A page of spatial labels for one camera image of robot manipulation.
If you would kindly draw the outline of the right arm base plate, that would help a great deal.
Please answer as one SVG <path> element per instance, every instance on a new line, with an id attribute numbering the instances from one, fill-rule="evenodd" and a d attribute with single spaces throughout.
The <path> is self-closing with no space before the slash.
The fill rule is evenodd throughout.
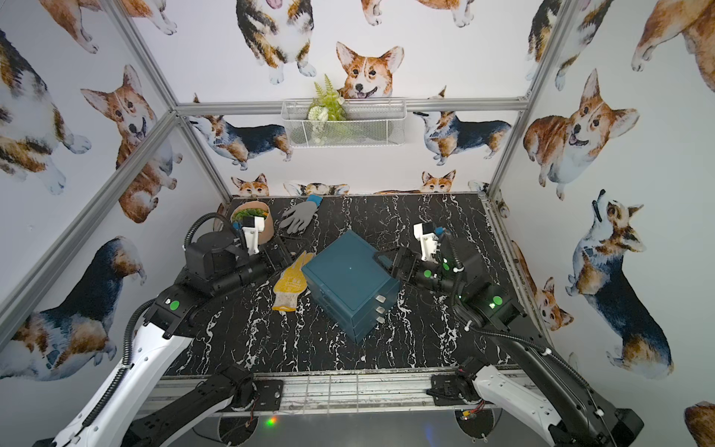
<path id="1" fill-rule="evenodd" d="M 495 374 L 467 378 L 462 375 L 434 375 L 426 394 L 436 406 L 478 407 L 480 404 L 504 408 L 506 378 Z"/>

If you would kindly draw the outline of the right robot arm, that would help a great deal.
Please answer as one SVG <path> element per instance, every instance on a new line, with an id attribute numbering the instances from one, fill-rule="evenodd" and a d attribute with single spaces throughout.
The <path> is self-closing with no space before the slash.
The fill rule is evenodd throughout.
<path id="1" fill-rule="evenodd" d="M 511 324 L 529 320 L 519 299 L 493 283 L 482 257 L 441 230 L 407 247 L 378 251 L 374 261 L 391 277 L 445 295 L 465 329 L 490 338 L 532 380 L 527 389 L 485 364 L 470 374 L 482 400 L 519 419 L 550 446 L 629 446 L 644 429 L 631 409 L 599 395 L 550 345 L 517 335 Z"/>

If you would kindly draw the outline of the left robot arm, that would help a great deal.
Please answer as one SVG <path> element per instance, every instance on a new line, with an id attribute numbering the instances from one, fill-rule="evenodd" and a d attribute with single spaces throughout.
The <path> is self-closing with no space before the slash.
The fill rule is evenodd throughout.
<path id="1" fill-rule="evenodd" d="M 136 416 L 167 368 L 197 336 L 201 310 L 292 263 L 282 242 L 260 245 L 265 230 L 262 214 L 238 223 L 217 212 L 197 219 L 184 239 L 184 276 L 132 314 L 113 374 L 78 417 L 36 445 L 168 446 L 214 413 L 254 409 L 260 392 L 252 373 L 228 366 L 164 408 Z"/>

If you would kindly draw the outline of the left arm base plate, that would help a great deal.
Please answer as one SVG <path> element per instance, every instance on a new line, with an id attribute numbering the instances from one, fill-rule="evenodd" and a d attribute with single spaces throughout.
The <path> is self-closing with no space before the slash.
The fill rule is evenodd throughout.
<path id="1" fill-rule="evenodd" d="M 277 379 L 246 381 L 216 413 L 275 412 L 280 408 L 285 382 Z"/>

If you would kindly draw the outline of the teal drawer cabinet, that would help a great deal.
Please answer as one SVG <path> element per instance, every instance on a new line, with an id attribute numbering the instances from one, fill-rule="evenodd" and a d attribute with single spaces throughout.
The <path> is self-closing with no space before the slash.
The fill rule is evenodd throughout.
<path id="1" fill-rule="evenodd" d="M 302 267 L 314 301 L 357 344 L 385 322 L 402 289 L 375 254 L 371 244 L 349 230 Z"/>

